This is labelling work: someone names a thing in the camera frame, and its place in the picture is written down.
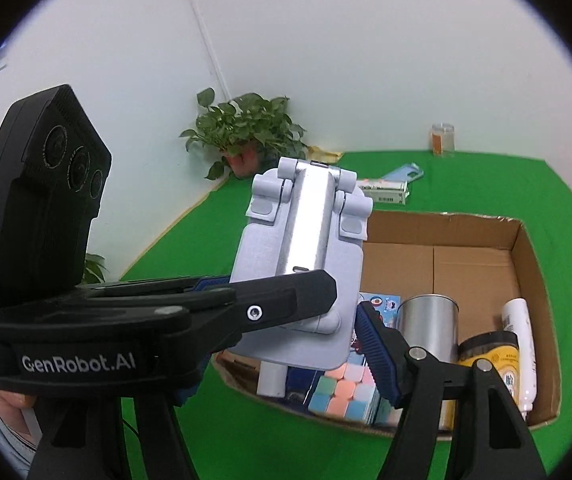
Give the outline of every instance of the white bottle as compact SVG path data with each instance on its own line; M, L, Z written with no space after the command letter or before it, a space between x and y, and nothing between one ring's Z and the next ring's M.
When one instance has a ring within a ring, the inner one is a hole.
M510 300L501 311L503 329L514 332L519 344L519 411L526 420L536 397L536 358L528 304L523 298Z

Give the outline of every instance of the metal can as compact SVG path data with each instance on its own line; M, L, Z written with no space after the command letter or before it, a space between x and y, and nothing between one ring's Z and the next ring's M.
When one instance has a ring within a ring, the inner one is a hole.
M420 346L445 363L457 361L458 305L447 296L423 294L405 300L397 312L396 329L410 346ZM452 430L454 400L441 405L439 429Z

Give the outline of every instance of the green tablecloth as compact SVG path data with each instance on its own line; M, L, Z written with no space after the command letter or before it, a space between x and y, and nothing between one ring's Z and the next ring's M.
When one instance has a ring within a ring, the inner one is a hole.
M378 208L509 216L525 222L546 279L562 363L562 412L534 432L550 470L572 443L572 192L540 160L457 153L347 153L342 168L376 178L406 162L425 176L405 206ZM250 199L250 181L230 179L151 248L125 280L230 272ZM132 404L124 400L133 422ZM226 388L208 369L199 393L178 410L202 480L376 478L389 440L329 428L262 406ZM134 478L145 478L136 439L127 432ZM431 479L442 478L449 444L438 443Z

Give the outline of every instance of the metal bolt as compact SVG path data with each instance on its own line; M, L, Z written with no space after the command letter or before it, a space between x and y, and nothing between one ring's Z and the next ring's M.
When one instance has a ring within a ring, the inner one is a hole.
M160 306L159 308L155 309L155 314L174 314L175 312L179 312L182 309L183 307L178 305Z
M408 350L408 355L417 361L421 361L422 359L426 358L428 353L420 346L413 346L410 350Z
M248 316L248 319L250 319L250 321L257 321L258 319L261 318L262 315L263 315L263 310L259 305L251 305L248 307L248 310L246 311L246 316Z
M477 368L482 372L489 372L492 370L492 363L488 361L488 359L479 359L479 361L477 361Z

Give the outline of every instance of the red flower pot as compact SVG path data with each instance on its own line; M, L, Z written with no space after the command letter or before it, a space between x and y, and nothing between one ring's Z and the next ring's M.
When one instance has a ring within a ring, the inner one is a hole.
M223 155L230 164L230 169L233 170L237 178L252 176L259 170L259 157L255 143L248 142L241 148L242 152L239 155L229 155L223 152Z

